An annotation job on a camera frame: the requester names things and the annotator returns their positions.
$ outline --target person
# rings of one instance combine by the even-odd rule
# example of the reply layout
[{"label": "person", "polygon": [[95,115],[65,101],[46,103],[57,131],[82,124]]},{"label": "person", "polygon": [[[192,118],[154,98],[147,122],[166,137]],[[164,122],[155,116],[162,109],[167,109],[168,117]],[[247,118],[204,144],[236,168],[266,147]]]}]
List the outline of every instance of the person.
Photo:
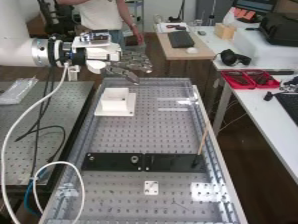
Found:
[{"label": "person", "polygon": [[124,0],[57,0],[58,4],[75,5],[81,15],[81,25],[90,30],[109,30],[111,42],[124,47],[122,20],[127,24],[138,45],[143,42],[142,34],[128,13]]}]

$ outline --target wooden table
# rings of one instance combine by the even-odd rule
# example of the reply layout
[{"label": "wooden table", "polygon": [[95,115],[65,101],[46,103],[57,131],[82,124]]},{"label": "wooden table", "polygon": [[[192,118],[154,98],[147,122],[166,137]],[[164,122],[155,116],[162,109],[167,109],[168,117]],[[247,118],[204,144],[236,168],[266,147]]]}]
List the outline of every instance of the wooden table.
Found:
[{"label": "wooden table", "polygon": [[190,36],[194,41],[194,47],[198,49],[196,54],[188,54],[184,48],[171,48],[170,40],[166,33],[156,33],[160,48],[166,57],[166,60],[210,60],[215,54],[211,49],[206,46],[202,40],[190,32]]},{"label": "wooden table", "polygon": [[162,76],[190,78],[202,94],[204,91],[204,83],[207,82],[211,59],[215,53],[191,32],[190,36],[194,41],[194,47],[198,49],[196,54],[188,54],[184,48],[171,48],[166,33],[155,32],[155,35],[164,58],[164,61],[156,62],[163,68]]}]

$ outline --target red container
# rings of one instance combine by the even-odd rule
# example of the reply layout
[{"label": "red container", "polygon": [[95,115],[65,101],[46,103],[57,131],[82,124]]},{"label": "red container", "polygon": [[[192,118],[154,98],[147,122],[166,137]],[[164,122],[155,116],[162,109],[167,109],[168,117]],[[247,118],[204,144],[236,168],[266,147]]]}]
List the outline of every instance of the red container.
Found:
[{"label": "red container", "polygon": [[239,70],[226,70],[220,72],[226,82],[234,89],[254,89],[255,83],[248,76]]},{"label": "red container", "polygon": [[268,89],[268,88],[279,88],[279,82],[272,78],[272,76],[262,70],[244,70],[244,75],[255,83],[255,88]]}]

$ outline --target white shirt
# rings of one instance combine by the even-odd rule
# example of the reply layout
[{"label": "white shirt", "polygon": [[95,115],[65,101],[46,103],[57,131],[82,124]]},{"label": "white shirt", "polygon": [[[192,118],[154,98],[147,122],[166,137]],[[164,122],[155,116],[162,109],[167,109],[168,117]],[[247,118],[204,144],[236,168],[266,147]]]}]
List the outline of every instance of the white shirt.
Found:
[{"label": "white shirt", "polygon": [[118,14],[117,0],[89,0],[77,5],[81,25],[91,30],[120,30],[122,19]]}]

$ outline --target black monitor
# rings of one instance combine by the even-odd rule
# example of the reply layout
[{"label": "black monitor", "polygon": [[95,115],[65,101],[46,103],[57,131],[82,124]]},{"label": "black monitor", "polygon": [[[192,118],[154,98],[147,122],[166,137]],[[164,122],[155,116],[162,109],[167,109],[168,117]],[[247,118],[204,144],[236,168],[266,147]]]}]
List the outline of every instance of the black monitor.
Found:
[{"label": "black monitor", "polygon": [[276,0],[234,0],[236,8],[255,11],[258,14],[272,12]]}]

